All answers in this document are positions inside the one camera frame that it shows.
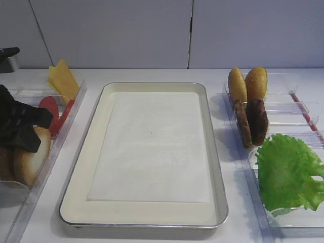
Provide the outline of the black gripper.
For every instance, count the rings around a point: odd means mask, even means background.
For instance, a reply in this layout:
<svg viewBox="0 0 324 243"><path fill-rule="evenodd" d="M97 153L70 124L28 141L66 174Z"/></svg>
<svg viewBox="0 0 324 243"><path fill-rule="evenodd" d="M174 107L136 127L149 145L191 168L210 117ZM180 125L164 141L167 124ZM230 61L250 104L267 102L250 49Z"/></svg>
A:
<svg viewBox="0 0 324 243"><path fill-rule="evenodd" d="M53 114L46 108L23 105L17 113L15 100L8 89L1 85L1 145L22 148L28 152L37 152L41 140L33 126L48 129Z"/></svg>

